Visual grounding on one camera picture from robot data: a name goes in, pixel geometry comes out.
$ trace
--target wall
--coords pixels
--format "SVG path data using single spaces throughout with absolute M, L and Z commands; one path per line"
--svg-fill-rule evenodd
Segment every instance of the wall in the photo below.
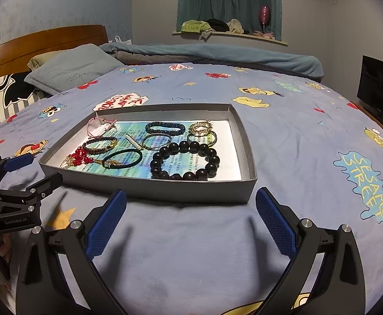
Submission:
M 383 61 L 383 1 L 338 0 L 329 15 L 329 86 L 355 101 L 362 55 Z
M 329 0 L 282 0 L 282 40 L 287 47 L 264 41 L 211 36 L 207 43 L 256 47 L 270 51 L 313 55 L 327 73 L 327 15 Z M 143 44 L 186 44 L 190 37 L 172 35 L 177 21 L 178 0 L 133 0 L 133 42 Z
M 102 24 L 109 39 L 132 37 L 132 0 L 0 0 L 0 44 L 40 30 Z

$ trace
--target blue wall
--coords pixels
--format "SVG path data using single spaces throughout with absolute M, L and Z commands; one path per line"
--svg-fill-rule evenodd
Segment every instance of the blue wall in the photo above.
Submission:
M 132 0 L 0 0 L 0 44 L 56 27 L 101 24 L 109 39 L 132 38 Z

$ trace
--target human hand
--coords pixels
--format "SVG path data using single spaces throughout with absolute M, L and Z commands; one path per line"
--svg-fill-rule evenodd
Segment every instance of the human hand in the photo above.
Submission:
M 3 234 L 2 241 L 3 243 L 0 244 L 0 255 L 9 263 L 12 256 L 10 233 Z

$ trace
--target pink balloon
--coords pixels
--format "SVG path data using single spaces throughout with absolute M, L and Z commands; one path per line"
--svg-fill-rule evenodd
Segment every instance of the pink balloon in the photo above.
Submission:
M 263 6 L 259 11 L 259 20 L 262 25 L 267 25 L 270 21 L 270 9 L 268 6 Z

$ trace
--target windowsill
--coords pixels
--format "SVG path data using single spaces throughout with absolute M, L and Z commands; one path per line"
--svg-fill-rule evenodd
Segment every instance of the windowsill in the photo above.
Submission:
M 198 34 L 198 33 L 193 33 L 193 32 L 173 32 L 173 35 L 181 35 L 181 34 Z M 273 40 L 273 39 L 266 39 L 266 38 L 261 38 L 255 35 L 249 35 L 249 34 L 237 34 L 237 33 L 228 33 L 228 32 L 212 32 L 210 36 L 214 35 L 223 35 L 223 36 L 234 36 L 234 37 L 239 37 L 239 38 L 248 38 L 248 39 L 254 39 L 254 40 L 259 40 L 259 41 L 267 41 L 275 44 L 279 44 L 282 46 L 288 46 L 287 42 L 284 41 L 279 41 L 279 40 Z

